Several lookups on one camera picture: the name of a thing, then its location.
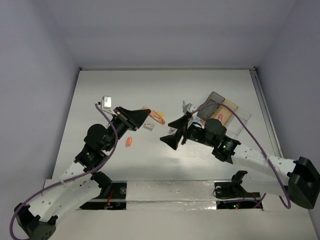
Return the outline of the orange highlighter pen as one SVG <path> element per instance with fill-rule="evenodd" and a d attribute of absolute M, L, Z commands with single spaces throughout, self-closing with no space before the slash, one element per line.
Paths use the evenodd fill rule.
<path fill-rule="evenodd" d="M 147 106 L 143 106 L 142 109 L 143 110 L 150 110 L 150 113 L 144 123 L 151 122 L 154 125 L 156 123 L 158 123 L 160 125 L 164 125 L 166 123 L 164 118 L 161 118 L 155 110 L 149 109 Z"/>

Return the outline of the orange highlighter cap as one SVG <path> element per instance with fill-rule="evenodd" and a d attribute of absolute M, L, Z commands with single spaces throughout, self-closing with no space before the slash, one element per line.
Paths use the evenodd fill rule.
<path fill-rule="evenodd" d="M 126 147 L 130 147 L 132 145 L 132 141 L 133 141 L 133 138 L 132 137 L 128 137 L 127 140 L 126 140 L 125 146 Z"/>

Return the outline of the blue highlighter pen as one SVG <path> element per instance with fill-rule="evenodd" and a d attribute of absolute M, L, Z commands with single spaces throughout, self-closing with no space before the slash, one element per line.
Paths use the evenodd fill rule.
<path fill-rule="evenodd" d="M 194 119 L 193 122 L 192 122 L 192 125 L 198 125 L 198 126 L 200 126 L 201 128 L 204 127 L 204 124 L 203 124 L 200 120 L 198 120 L 198 119 Z"/>

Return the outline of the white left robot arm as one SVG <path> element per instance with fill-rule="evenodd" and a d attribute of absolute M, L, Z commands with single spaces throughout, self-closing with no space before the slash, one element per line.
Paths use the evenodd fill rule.
<path fill-rule="evenodd" d="M 96 123 L 89 127 L 84 146 L 64 171 L 59 181 L 39 190 L 18 204 L 10 221 L 17 222 L 30 240 L 48 240 L 58 222 L 95 197 L 110 194 L 112 180 L 101 171 L 127 131 L 138 130 L 151 113 L 150 109 L 127 110 L 121 106 L 110 111 L 108 127 Z"/>

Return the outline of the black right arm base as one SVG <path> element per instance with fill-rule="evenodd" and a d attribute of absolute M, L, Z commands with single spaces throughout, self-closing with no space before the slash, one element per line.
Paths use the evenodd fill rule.
<path fill-rule="evenodd" d="M 212 195 L 216 198 L 217 210 L 263 209 L 259 192 L 248 192 L 242 187 L 244 176 L 248 172 L 240 170 L 231 180 L 214 183 Z"/>

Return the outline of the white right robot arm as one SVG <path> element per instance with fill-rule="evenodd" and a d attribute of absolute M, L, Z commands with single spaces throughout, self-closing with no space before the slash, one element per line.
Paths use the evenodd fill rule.
<path fill-rule="evenodd" d="M 171 122 L 176 132 L 160 138 L 160 141 L 176 150 L 179 144 L 190 140 L 212 147 L 212 155 L 221 162 L 246 167 L 271 177 L 271 181 L 232 179 L 230 190 L 235 196 L 253 191 L 284 196 L 294 204 L 311 210 L 320 194 L 320 173 L 305 157 L 298 160 L 265 155 L 226 135 L 227 129 L 217 119 L 209 119 L 203 128 L 189 123 L 188 114 Z"/>

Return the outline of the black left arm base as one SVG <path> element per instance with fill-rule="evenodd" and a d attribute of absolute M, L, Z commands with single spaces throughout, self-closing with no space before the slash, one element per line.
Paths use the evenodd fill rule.
<path fill-rule="evenodd" d="M 100 193 L 79 208 L 81 210 L 126 210 L 127 182 L 113 182 L 106 174 L 99 171 L 90 180 L 98 183 Z"/>

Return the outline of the pink mini stapler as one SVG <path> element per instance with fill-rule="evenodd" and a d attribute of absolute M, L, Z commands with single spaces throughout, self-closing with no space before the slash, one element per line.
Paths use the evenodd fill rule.
<path fill-rule="evenodd" d="M 173 134 L 176 130 L 177 130 L 176 128 L 170 127 L 169 128 L 169 133 Z"/>

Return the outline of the grey boxed eraser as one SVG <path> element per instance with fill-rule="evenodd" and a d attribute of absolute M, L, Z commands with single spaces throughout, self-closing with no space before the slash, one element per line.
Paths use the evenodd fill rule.
<path fill-rule="evenodd" d="M 155 127 L 155 124 L 154 123 L 151 123 L 151 122 L 145 122 L 143 124 L 143 127 L 149 131 L 152 131 Z"/>

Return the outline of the yellow eraser block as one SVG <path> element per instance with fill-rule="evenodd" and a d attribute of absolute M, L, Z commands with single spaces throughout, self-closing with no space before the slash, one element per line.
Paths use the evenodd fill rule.
<path fill-rule="evenodd" d="M 164 118 L 164 114 L 162 112 L 157 112 L 157 114 L 161 117 Z"/>

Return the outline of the smoky grey plastic container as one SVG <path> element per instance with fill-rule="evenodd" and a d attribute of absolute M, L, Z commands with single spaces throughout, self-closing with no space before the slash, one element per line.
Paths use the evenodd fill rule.
<path fill-rule="evenodd" d="M 203 103 L 204 108 L 197 112 L 197 117 L 203 121 L 207 121 L 213 113 L 218 109 L 219 105 L 217 103 L 222 103 L 225 100 L 223 96 L 216 93 L 215 91 L 211 92 L 206 101 Z"/>

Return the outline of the clear plastic container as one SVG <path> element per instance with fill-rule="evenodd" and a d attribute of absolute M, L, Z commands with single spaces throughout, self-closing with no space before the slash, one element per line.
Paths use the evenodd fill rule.
<path fill-rule="evenodd" d="M 238 107 L 234 112 L 236 116 L 232 114 L 225 127 L 226 135 L 235 139 L 244 129 L 242 124 L 246 125 L 252 115 L 241 107 Z"/>

